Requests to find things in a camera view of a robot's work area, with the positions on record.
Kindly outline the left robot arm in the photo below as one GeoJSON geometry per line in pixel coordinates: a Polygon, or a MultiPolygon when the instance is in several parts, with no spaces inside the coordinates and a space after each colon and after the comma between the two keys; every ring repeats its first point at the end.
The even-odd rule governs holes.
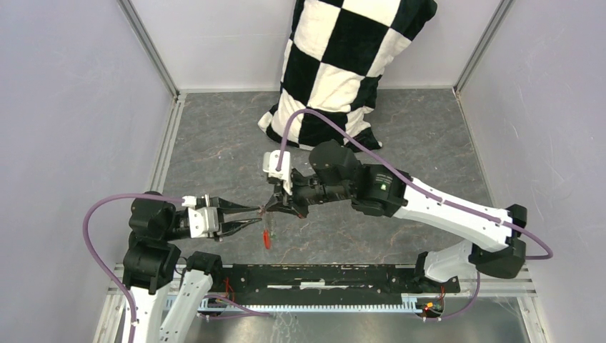
{"type": "Polygon", "coordinates": [[[170,199],[147,192],[131,204],[129,248],[123,259],[122,284],[133,301],[127,306],[135,328],[125,332],[128,342],[184,342],[198,309],[210,291],[226,279],[222,258],[195,252],[186,258],[177,297],[164,314],[171,284],[182,251],[179,239],[213,239],[216,242],[259,222],[249,219],[226,221],[228,214],[258,212],[259,207],[235,204],[220,197],[185,196],[170,199]]]}

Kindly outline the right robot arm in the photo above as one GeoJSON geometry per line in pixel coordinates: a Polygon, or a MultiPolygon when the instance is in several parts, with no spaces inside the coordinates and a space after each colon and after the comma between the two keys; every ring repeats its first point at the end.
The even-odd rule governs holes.
{"type": "Polygon", "coordinates": [[[452,247],[418,256],[412,280],[423,292],[473,271],[513,279],[525,264],[526,244],[509,227],[526,225],[527,210],[521,205],[495,209],[465,201],[429,188],[406,172],[363,164],[336,141],[313,148],[309,163],[314,173],[304,176],[292,168],[289,152],[264,154],[262,170],[274,185],[266,212],[305,218],[311,205],[349,200],[354,210],[367,216],[421,222],[462,238],[452,247]]]}

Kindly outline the metal key holder red handle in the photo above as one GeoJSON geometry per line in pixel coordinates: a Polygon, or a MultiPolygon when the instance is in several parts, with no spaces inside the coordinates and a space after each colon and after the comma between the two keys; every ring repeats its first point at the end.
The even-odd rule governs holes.
{"type": "Polygon", "coordinates": [[[264,231],[263,231],[263,242],[265,249],[272,248],[272,231],[274,228],[274,215],[272,212],[263,212],[262,214],[264,231]]]}

